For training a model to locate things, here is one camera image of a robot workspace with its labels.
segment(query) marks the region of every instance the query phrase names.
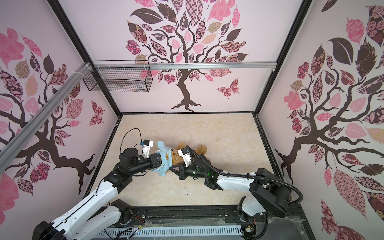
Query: butterfly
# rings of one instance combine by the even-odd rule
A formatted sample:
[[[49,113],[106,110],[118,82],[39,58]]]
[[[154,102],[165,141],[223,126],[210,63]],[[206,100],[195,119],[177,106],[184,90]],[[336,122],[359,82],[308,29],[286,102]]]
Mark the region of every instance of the butterfly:
[[[229,96],[232,95],[232,93],[239,93],[238,88],[238,78],[236,78],[229,88],[218,88],[217,90],[221,93],[224,93],[224,96],[226,96],[229,99]]]
[[[100,115],[102,115],[103,111],[105,111],[101,107],[98,107],[93,100],[92,100],[92,108],[93,108],[93,111],[95,112],[95,115],[91,118],[91,121],[89,122],[90,126],[95,125],[96,123],[97,124],[102,123],[103,119],[101,118]]]

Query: black cable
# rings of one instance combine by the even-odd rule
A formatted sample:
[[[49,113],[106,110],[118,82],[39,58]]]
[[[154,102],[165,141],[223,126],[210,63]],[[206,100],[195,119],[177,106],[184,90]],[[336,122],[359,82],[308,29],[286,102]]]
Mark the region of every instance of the black cable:
[[[300,192],[299,189],[297,189],[295,186],[292,186],[291,184],[288,184],[284,181],[281,181],[281,180],[275,180],[275,179],[272,179],[272,178],[268,178],[268,177],[259,177],[259,176],[255,176],[255,175],[245,175],[245,174],[234,174],[234,173],[222,173],[222,172],[219,172],[218,170],[216,170],[214,167],[212,167],[211,164],[209,164],[205,159],[203,159],[202,157],[200,157],[192,148],[190,148],[188,145],[185,146],[190,152],[192,152],[193,154],[195,154],[198,158],[200,158],[201,161],[203,161],[206,165],[208,165],[214,172],[222,175],[222,176],[225,176],[225,177],[242,177],[242,178],[247,178],[247,179],[258,179],[258,180],[265,180],[265,181],[269,181],[269,182],[274,182],[274,183],[278,183],[278,184],[281,184],[283,185],[284,187],[287,187],[289,189],[291,189],[292,191],[296,192],[297,195],[299,195],[299,198],[296,199],[295,201],[292,201],[289,203],[289,205],[293,205],[293,204],[298,204],[300,203],[302,200],[303,200],[303,194]]]
[[[129,131],[124,135],[124,137],[121,139],[121,144],[120,144],[120,151],[119,151],[119,154],[121,154],[121,146],[122,146],[122,142],[124,141],[125,136],[127,136],[127,134],[128,134],[130,131],[134,130],[134,129],[139,130],[139,134],[140,134],[140,142],[143,142],[143,140],[142,140],[142,138],[141,138],[141,132],[140,132],[140,129],[138,129],[137,127],[132,128],[132,129],[129,130]]]

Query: wire basket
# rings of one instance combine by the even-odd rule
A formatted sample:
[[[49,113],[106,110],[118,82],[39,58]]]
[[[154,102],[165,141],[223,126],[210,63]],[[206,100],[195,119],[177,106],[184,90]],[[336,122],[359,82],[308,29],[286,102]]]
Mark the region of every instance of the wire basket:
[[[152,74],[148,60],[144,67],[97,67],[100,76],[98,78],[94,71],[89,72],[83,81],[90,91],[128,91],[149,92],[152,84]]]

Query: marble floor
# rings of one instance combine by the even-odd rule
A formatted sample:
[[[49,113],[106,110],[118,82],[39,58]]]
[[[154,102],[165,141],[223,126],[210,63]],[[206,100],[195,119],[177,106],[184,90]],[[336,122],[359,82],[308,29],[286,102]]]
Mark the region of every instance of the marble floor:
[[[121,139],[134,127],[140,129],[143,140],[155,142],[150,154],[158,150],[157,141],[172,148],[184,141],[192,148],[206,145],[206,157],[219,169],[247,173],[263,167],[273,172],[251,113],[124,115],[93,188],[119,161]],[[138,131],[131,131],[122,143],[122,151],[138,142]],[[250,193],[211,190],[204,185],[203,179],[179,180],[171,171],[165,177],[148,171],[144,177],[134,177],[112,201],[122,199],[132,206],[225,205],[238,204],[245,195]]]

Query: dark brown leaf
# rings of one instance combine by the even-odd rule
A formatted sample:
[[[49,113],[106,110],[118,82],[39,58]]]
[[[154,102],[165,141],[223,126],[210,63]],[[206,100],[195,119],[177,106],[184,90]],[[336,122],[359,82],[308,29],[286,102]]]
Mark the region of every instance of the dark brown leaf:
[[[332,38],[333,57],[336,61],[351,65],[353,60],[353,48],[351,43],[345,38]]]
[[[163,21],[158,13],[149,8],[137,9],[131,14],[131,16],[133,15],[138,16],[141,20],[149,24],[155,24]]]

